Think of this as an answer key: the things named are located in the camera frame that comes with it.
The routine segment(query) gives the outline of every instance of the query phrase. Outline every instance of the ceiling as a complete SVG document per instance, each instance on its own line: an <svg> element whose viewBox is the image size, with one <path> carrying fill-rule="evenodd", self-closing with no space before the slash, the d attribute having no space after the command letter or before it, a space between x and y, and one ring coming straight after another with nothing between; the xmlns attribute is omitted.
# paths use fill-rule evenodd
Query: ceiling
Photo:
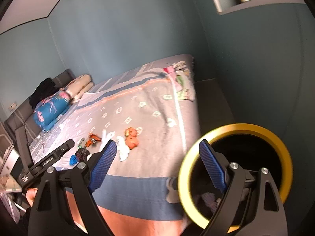
<svg viewBox="0 0 315 236"><path fill-rule="evenodd" d="M49 15L59 0L13 0L0 21L0 34L25 22Z"/></svg>

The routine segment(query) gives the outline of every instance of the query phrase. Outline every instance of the yellow ring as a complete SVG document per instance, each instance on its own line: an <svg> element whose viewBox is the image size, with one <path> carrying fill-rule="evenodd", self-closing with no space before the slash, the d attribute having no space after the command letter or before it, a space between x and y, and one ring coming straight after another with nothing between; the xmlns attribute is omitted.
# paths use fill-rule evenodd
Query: yellow ring
<svg viewBox="0 0 315 236"><path fill-rule="evenodd" d="M197 210L190 192L191 174L199 158L199 142L206 139L210 144L213 144L219 139L234 134L249 134L257 136L269 143L277 152L282 167L282 181L279 190L282 203L284 203L287 199L291 189L293 178L292 160L286 146L274 133L263 127L247 123L229 124L216 128L205 134L192 146L183 160L178 176L178 192L184 210L191 220L203 229L206 228L209 220ZM238 228L239 226L231 226L229 232Z"/></svg>

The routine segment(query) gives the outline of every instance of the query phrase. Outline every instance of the mattress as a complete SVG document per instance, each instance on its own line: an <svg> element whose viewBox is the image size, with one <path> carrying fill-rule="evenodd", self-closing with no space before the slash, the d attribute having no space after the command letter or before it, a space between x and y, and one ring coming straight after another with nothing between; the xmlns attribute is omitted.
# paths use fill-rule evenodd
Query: mattress
<svg viewBox="0 0 315 236"><path fill-rule="evenodd" d="M36 162L69 138L78 143L92 131L119 142L127 127L137 129L139 146L125 161L120 161L118 150L102 186L93 193L115 235L180 235L187 226L177 175L186 152L200 137L192 67L190 55L178 55L97 84L31 145ZM69 159L77 149L54 166L72 168ZM99 149L88 148L90 153ZM84 226L71 189L67 196L75 222Z"/></svg>

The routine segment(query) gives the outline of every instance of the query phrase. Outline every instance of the blue textured pad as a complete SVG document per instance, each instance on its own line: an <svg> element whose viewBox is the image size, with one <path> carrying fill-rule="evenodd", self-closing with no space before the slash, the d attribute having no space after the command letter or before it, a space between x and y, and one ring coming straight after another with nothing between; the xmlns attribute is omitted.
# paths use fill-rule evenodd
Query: blue textured pad
<svg viewBox="0 0 315 236"><path fill-rule="evenodd" d="M102 185L104 178L117 153L117 145L115 141L111 141L109 145L106 145L104 148L106 148L105 152L100 157L99 161L91 172L91 180L88 186L91 192L94 192L95 189Z"/></svg>
<svg viewBox="0 0 315 236"><path fill-rule="evenodd" d="M220 164L213 155L211 149L208 147L207 143L202 140L199 143L199 155L201 157L204 166L212 180L215 188L222 192L226 189L226 183L224 180L224 171L222 170Z"/></svg>

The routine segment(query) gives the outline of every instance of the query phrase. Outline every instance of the headboard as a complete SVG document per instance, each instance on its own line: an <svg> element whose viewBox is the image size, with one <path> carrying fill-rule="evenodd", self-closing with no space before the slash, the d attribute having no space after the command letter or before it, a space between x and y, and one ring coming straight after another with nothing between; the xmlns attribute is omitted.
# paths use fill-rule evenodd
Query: headboard
<svg viewBox="0 0 315 236"><path fill-rule="evenodd" d="M70 69L65 70L53 79L56 87L62 88L74 79L74 74ZM15 131L21 126L25 126L28 143L30 144L35 137L41 132L41 128L37 126L33 119L33 112L29 99L27 98L17 109L4 121L4 127L16 144Z"/></svg>

